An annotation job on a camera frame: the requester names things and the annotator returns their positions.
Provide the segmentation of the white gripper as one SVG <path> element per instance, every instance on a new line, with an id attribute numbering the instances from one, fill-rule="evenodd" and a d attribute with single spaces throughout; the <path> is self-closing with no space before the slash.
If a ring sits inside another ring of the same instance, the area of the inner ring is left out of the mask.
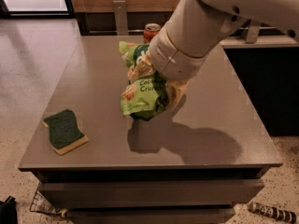
<path id="1" fill-rule="evenodd" d="M 167 109 L 173 110 L 188 87 L 187 80 L 195 77 L 206 60 L 206 56 L 194 57 L 177 49 L 167 31 L 163 28 L 149 43 L 149 54 L 137 58 L 136 66 L 128 72 L 131 83 L 142 77 L 153 75 L 156 71 L 167 80 Z"/>

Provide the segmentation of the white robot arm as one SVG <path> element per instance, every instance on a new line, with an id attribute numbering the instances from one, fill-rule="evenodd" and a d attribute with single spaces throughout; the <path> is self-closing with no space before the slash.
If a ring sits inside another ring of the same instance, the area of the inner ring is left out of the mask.
<path id="1" fill-rule="evenodd" d="M 180 0 L 130 68 L 121 102 L 131 114 L 172 109 L 208 53 L 246 21 L 272 25 L 296 40 L 298 19 L 299 0 Z"/>

